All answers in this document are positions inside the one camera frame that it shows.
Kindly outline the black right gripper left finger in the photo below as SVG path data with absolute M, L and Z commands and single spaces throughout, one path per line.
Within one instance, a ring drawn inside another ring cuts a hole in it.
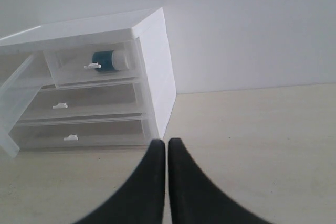
M 162 223 L 165 198 L 165 144 L 152 140 L 126 182 L 77 223 Z

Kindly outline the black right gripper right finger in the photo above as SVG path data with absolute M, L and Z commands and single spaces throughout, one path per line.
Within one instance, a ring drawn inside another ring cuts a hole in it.
M 173 223 L 268 223 L 221 191 L 180 138 L 168 142 L 167 165 Z

